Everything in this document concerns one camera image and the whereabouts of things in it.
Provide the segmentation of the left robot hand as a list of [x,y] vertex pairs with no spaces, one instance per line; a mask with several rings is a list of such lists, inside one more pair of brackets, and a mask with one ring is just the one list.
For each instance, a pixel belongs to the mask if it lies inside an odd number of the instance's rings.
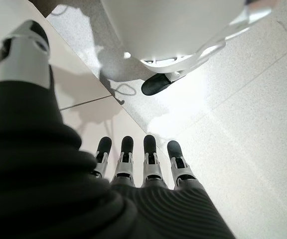
[[62,119],[39,23],[23,22],[0,45],[0,239],[232,239],[233,233],[186,163],[167,145],[174,180],[163,179],[145,136],[143,184],[133,178],[133,139],[122,140],[112,181],[112,141],[95,155]]

